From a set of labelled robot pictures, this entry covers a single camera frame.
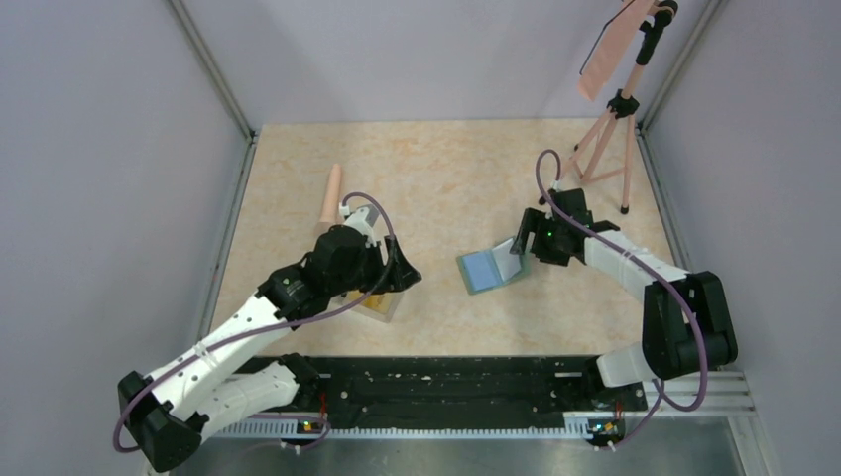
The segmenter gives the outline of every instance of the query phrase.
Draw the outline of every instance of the table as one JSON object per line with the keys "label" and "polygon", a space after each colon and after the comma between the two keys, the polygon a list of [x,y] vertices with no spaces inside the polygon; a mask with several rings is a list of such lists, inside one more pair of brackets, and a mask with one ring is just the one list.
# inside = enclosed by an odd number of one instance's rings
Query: table
{"label": "table", "polygon": [[[610,278],[573,261],[530,257],[525,279],[477,296],[455,258],[514,235],[537,207],[534,167],[555,148],[566,161],[593,119],[267,125],[260,134],[213,318],[227,319],[277,268],[314,244],[327,173],[344,168],[343,193],[366,191],[386,208],[401,247],[423,274],[390,323],[348,312],[299,328],[262,355],[542,355],[604,353],[640,339],[642,306]],[[600,170],[619,166],[617,131]],[[544,161],[549,183],[554,162]],[[596,220],[618,224],[665,260],[670,252],[639,151],[631,212],[619,213],[622,177],[584,189]],[[565,189],[577,187],[568,174]],[[361,205],[363,201],[352,201]]]}

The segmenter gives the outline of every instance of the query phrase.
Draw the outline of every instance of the wall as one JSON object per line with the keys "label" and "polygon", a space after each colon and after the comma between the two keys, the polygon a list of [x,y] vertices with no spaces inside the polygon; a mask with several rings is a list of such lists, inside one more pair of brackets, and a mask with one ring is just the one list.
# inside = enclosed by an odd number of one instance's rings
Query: wall
{"label": "wall", "polygon": [[[643,36],[593,104],[578,70],[618,0],[185,3],[252,124],[597,116]],[[705,4],[680,2],[642,110]]]}
{"label": "wall", "polygon": [[783,474],[837,474],[841,3],[729,2],[652,131]]}
{"label": "wall", "polygon": [[2,2],[0,71],[0,474],[139,474],[117,381],[194,338],[244,142],[161,1]]}

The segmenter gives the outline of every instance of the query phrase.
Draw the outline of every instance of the gray floor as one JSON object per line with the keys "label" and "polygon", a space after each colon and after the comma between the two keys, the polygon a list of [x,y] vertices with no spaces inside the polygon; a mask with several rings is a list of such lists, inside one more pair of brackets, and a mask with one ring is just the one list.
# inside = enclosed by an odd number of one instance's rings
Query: gray floor
{"label": "gray floor", "polygon": [[175,476],[741,475],[725,419],[652,421],[615,454],[582,441],[326,441],[295,456],[261,441],[211,439]]}

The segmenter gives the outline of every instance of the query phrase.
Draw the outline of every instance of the light blue square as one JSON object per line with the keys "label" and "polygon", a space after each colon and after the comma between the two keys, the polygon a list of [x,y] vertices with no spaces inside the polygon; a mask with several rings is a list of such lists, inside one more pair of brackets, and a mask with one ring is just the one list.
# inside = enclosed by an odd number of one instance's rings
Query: light blue square
{"label": "light blue square", "polygon": [[502,284],[498,273],[494,270],[488,252],[481,251],[465,255],[461,259],[461,263],[467,272],[467,278],[470,280],[470,286],[473,287],[474,292],[487,290]]}

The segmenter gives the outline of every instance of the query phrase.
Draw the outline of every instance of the tripod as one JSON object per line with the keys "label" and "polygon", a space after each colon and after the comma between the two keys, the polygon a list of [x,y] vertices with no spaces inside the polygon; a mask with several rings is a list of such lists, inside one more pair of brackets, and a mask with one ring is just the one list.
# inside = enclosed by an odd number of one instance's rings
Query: tripod
{"label": "tripod", "polygon": [[[640,101],[634,98],[634,91],[637,89],[640,77],[643,75],[643,70],[654,54],[655,47],[660,40],[662,31],[671,23],[671,20],[677,13],[677,4],[668,0],[662,1],[659,2],[657,6],[652,7],[652,12],[655,18],[654,24],[652,25],[646,21],[640,26],[640,31],[645,33],[645,37],[643,38],[643,45],[640,47],[640,52],[637,54],[634,69],[631,71],[631,75],[628,76],[628,80],[625,82],[625,87],[619,89],[616,92],[616,96],[608,101],[607,109],[601,116],[599,116],[596,123],[593,124],[593,127],[590,128],[581,141],[575,145],[575,153],[570,159],[572,169],[578,174],[578,177],[583,184],[593,183],[597,180],[606,179],[618,174],[624,174],[622,185],[622,206],[619,208],[619,211],[622,212],[622,214],[628,214],[628,211],[631,209],[628,202],[631,194],[631,159],[633,157],[634,150],[634,126],[637,123],[636,112],[640,107]],[[599,160],[601,160],[602,154],[604,154],[608,142],[610,142],[613,131],[616,130],[619,120],[624,118],[627,119],[628,122],[628,134],[625,140],[625,163],[614,171],[606,172],[594,177],[593,173],[599,165]],[[595,138],[602,129],[604,129],[604,132],[596,143],[596,148],[593,151],[592,158],[590,158],[590,163],[587,165],[587,168],[582,171],[581,167],[578,165],[578,160],[581,158],[584,149],[590,145],[590,142],[592,142],[593,138]]]}

